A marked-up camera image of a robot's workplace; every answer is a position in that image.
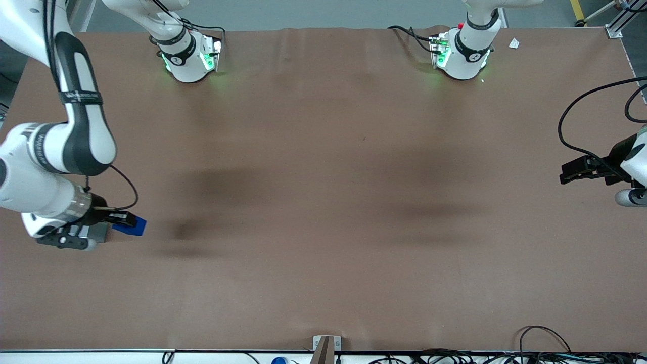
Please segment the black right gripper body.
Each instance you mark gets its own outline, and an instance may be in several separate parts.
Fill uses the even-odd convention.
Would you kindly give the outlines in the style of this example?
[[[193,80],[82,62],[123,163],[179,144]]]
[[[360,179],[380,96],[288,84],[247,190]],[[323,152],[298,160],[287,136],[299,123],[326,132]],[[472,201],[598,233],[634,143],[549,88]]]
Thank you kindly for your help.
[[[103,222],[104,218],[109,214],[111,214],[111,209],[108,207],[106,199],[99,195],[92,195],[89,209],[89,225]]]

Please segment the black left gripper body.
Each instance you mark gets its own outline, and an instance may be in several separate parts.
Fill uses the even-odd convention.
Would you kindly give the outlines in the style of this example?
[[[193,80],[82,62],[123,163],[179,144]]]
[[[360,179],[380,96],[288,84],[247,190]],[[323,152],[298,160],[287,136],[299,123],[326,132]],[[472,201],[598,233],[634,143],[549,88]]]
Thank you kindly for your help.
[[[606,185],[619,184],[620,182],[631,183],[632,177],[622,170],[621,163],[626,159],[632,147],[633,135],[617,142],[610,150],[608,156],[603,158],[609,166],[607,168],[609,174],[605,176]]]

